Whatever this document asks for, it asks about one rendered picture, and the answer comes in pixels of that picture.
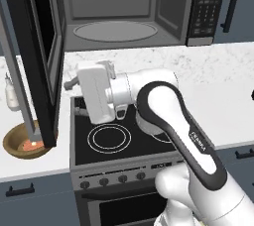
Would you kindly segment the brown wooden bowl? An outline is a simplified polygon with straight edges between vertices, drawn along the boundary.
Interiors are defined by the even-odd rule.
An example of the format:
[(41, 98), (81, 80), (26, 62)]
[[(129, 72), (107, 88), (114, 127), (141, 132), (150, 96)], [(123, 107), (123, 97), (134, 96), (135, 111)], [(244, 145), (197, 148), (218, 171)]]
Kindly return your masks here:
[(28, 131), (26, 125), (21, 123), (12, 128), (5, 135), (3, 139), (3, 148), (9, 155), (22, 160), (39, 158), (50, 150), (50, 148), (43, 146), (42, 148), (30, 152), (21, 151), (20, 146), (26, 140), (30, 140)]

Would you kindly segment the orange waffle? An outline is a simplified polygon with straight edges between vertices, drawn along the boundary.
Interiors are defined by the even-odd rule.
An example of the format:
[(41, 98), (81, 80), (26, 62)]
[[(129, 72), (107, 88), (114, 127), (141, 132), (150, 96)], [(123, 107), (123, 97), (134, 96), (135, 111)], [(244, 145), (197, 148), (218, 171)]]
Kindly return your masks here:
[(30, 151), (34, 151), (39, 148), (42, 148), (43, 146), (44, 146), (44, 143), (42, 141), (33, 142), (30, 140), (26, 140), (21, 144), (20, 150), (25, 152), (30, 152)]

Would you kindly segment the black microwave door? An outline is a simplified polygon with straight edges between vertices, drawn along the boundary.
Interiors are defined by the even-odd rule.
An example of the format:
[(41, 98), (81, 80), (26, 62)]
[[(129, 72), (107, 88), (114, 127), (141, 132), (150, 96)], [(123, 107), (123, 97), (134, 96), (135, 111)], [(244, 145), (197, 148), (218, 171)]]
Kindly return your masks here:
[(64, 0), (0, 0), (34, 124), (57, 144), (64, 64)]

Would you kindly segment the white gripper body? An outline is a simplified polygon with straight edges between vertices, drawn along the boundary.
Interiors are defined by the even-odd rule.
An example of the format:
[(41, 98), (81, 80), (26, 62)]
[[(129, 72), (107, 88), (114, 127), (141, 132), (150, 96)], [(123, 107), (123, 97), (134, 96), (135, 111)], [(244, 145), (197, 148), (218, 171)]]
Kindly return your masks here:
[(113, 121), (114, 106), (106, 96), (106, 90), (110, 88), (107, 67), (103, 63), (80, 62), (76, 74), (90, 122), (102, 124)]

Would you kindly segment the white bottle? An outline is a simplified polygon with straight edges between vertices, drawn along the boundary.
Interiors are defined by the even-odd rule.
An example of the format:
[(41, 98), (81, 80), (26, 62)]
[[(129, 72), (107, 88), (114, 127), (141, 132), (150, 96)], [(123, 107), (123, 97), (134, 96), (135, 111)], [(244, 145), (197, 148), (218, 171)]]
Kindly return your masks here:
[(6, 82), (5, 95), (7, 106), (11, 111), (14, 112), (19, 111), (20, 106), (15, 92), (15, 88), (8, 75), (5, 76), (5, 82)]

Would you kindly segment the blue-grey drawer front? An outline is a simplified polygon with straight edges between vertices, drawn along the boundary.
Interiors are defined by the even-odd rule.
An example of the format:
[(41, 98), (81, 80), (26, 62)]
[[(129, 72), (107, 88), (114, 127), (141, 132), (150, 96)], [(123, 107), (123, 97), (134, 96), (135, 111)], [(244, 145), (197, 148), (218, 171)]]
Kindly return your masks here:
[(248, 153), (250, 149), (254, 150), (254, 145), (217, 150), (216, 153), (230, 174), (254, 202), (254, 157), (237, 160), (235, 156), (236, 151), (243, 154)]
[[(5, 192), (34, 185), (35, 192)], [(80, 226), (70, 173), (0, 182), (0, 226)]]

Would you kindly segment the black oven door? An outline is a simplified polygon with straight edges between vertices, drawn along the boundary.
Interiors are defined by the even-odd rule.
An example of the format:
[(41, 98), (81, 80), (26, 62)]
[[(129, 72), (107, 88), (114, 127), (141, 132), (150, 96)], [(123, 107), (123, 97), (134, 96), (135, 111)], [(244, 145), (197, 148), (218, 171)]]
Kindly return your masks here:
[(167, 199), (155, 190), (122, 193), (122, 197), (99, 198), (75, 193), (80, 226), (154, 226)]

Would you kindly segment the blue-grey cupboard door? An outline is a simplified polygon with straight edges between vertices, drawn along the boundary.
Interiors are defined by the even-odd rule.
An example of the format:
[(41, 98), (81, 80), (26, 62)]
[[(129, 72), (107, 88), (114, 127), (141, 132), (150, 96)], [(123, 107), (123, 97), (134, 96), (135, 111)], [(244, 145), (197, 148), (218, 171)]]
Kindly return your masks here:
[(230, 30), (224, 33), (220, 25), (225, 21), (230, 0), (222, 0), (214, 36), (215, 44), (254, 42), (254, 0), (237, 0)]

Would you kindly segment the black and steel stove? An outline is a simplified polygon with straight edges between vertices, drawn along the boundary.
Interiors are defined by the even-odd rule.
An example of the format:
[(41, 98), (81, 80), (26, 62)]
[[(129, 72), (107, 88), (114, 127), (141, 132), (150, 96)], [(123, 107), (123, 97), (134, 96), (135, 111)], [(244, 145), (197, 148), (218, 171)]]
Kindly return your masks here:
[[(155, 187), (156, 174), (183, 161), (165, 134), (151, 136), (138, 127), (136, 109), (130, 106), (126, 117), (107, 124), (92, 124), (87, 116), (83, 98), (70, 100), (70, 176), (74, 195), (132, 190), (146, 186)], [(144, 172), (142, 180), (136, 178)], [(128, 179), (120, 183), (118, 177)], [(101, 186), (106, 177), (109, 182)], [(88, 189), (80, 188), (89, 181)]]

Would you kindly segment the black microwave oven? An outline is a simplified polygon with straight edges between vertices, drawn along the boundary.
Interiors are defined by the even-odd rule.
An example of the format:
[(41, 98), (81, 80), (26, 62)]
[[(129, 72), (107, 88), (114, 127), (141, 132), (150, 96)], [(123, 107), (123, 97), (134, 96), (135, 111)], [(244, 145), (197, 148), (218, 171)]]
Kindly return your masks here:
[(67, 52), (209, 46), (222, 0), (60, 0)]

